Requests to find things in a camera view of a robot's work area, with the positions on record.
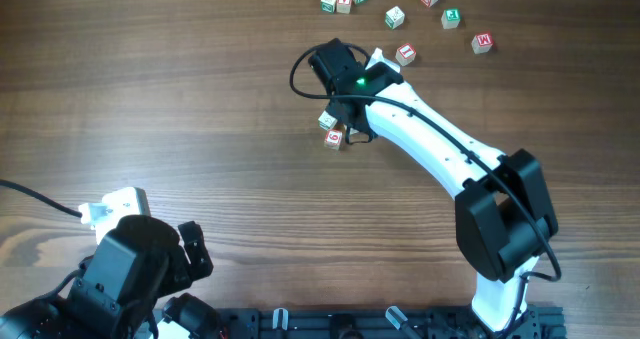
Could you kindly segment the green-sided bird block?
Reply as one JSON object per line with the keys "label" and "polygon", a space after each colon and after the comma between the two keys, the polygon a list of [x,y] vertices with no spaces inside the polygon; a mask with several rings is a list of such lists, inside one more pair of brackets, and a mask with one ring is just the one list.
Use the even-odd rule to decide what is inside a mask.
{"label": "green-sided bird block", "polygon": [[324,111],[318,117],[318,124],[325,131],[332,130],[337,123],[338,123],[338,120],[332,115],[330,115],[327,111]]}

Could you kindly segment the red I letter block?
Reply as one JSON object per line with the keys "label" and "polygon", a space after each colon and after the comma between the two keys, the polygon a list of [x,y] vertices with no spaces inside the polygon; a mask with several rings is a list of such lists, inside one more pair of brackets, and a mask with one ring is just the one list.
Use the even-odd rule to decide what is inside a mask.
{"label": "red I letter block", "polygon": [[410,43],[405,43],[396,50],[395,59],[401,66],[412,63],[417,56],[415,48]]}

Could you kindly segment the red 6 number block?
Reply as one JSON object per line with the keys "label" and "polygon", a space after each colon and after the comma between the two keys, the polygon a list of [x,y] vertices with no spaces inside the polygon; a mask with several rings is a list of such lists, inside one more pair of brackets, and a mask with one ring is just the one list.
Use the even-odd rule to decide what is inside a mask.
{"label": "red 6 number block", "polygon": [[333,150],[339,150],[342,146],[343,132],[341,130],[330,129],[326,132],[324,146]]}

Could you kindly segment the blue-sided snail block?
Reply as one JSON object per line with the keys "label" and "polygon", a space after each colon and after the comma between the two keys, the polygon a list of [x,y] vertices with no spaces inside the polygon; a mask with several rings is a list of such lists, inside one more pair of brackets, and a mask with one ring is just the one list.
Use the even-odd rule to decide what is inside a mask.
{"label": "blue-sided snail block", "polygon": [[349,141],[354,142],[358,138],[359,134],[360,132],[358,130],[356,130],[355,128],[350,128],[348,133]]}

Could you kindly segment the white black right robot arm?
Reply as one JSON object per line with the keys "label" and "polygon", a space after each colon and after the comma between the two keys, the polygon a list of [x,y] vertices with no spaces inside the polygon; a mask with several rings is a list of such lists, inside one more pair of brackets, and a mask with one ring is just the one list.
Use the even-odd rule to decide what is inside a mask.
{"label": "white black right robot arm", "polygon": [[475,270],[467,306],[433,307],[386,320],[408,338],[563,338],[561,308],[530,305],[529,283],[541,257],[552,257],[558,221],[540,163],[525,150],[507,155],[429,107],[380,51],[331,40],[308,49],[323,86],[325,112],[344,137],[383,137],[409,154],[454,202],[456,242]]}

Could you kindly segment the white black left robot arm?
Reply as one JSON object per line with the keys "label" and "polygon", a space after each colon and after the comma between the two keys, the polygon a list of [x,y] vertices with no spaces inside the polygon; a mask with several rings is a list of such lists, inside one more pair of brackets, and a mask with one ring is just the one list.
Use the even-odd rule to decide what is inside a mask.
{"label": "white black left robot arm", "polygon": [[187,289],[211,275],[213,263],[201,227],[176,228],[147,215],[123,217],[95,251],[57,289],[21,304],[1,317],[4,338],[132,338],[145,326],[160,337],[153,310],[170,300],[162,321],[176,323],[191,338],[216,338],[223,324],[217,312]]}

